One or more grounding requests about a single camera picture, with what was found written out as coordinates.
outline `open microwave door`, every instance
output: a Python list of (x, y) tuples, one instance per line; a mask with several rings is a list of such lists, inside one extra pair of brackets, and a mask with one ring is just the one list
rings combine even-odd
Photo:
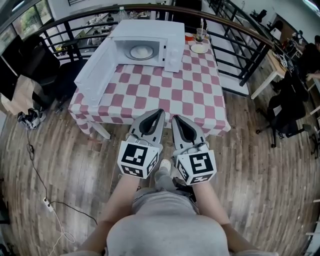
[(86, 62), (74, 83), (84, 103), (97, 107), (118, 65), (115, 42), (106, 38)]

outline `wooden floor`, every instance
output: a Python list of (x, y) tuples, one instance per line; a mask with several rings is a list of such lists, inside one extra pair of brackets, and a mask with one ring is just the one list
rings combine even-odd
[[(270, 73), (257, 70), (249, 89), (253, 92)], [(262, 250), (282, 256), (300, 255), (319, 214), (320, 161), (310, 155), (312, 143), (306, 133), (278, 140), (271, 149), (271, 131), (256, 135), (266, 121), (255, 112), (265, 108), (273, 95), (268, 87), (255, 101), (226, 92), (227, 118), (231, 131), (210, 136), (218, 172), (212, 179), (232, 224)], [(314, 125), (311, 117), (299, 121)], [(35, 166), (48, 189), (51, 201), (61, 201), (96, 219), (119, 179), (117, 151), (129, 127), (106, 125), (112, 139), (97, 135), (88, 139), (64, 110), (49, 112), (43, 124), (30, 131), (35, 148)], [(163, 136), (163, 156), (173, 152), (171, 130)], [(33, 170), (26, 149), (27, 132), (9, 115), (0, 138), (3, 194), (8, 201), (11, 229), (21, 255), (48, 255), (60, 236), (53, 213), (42, 203), (45, 190)], [(60, 204), (54, 205), (65, 232), (76, 243), (62, 238), (53, 255), (72, 252), (94, 230), (95, 223), (83, 214)]]

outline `water bottle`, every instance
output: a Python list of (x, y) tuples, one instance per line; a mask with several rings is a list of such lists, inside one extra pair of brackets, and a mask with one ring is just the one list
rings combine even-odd
[(120, 21), (123, 21), (123, 20), (127, 20), (128, 19), (128, 15), (127, 15), (127, 13), (126, 13), (126, 11), (125, 11), (125, 8), (123, 7), (123, 6), (121, 6), (120, 8), (119, 8), (119, 12), (118, 12), (118, 17), (119, 17), (119, 22)]

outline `checkered tablecloth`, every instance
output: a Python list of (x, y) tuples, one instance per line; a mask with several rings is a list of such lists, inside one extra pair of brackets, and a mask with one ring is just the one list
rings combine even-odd
[(164, 109), (167, 128), (174, 115), (181, 115), (202, 127), (206, 136), (222, 136), (231, 127), (217, 63), (209, 40), (202, 42), (208, 47), (203, 54), (190, 50), (195, 43), (185, 42), (178, 73), (164, 71), (163, 67), (118, 65), (98, 106), (86, 105), (77, 89), (69, 112), (90, 136), (94, 131), (91, 122), (131, 125), (137, 117), (154, 109)]

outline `microwave oven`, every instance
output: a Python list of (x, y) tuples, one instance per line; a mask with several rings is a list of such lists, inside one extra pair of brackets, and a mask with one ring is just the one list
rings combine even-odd
[(185, 25), (164, 20), (122, 20), (95, 50), (74, 83), (87, 105), (98, 106), (118, 64), (163, 67), (179, 72)]

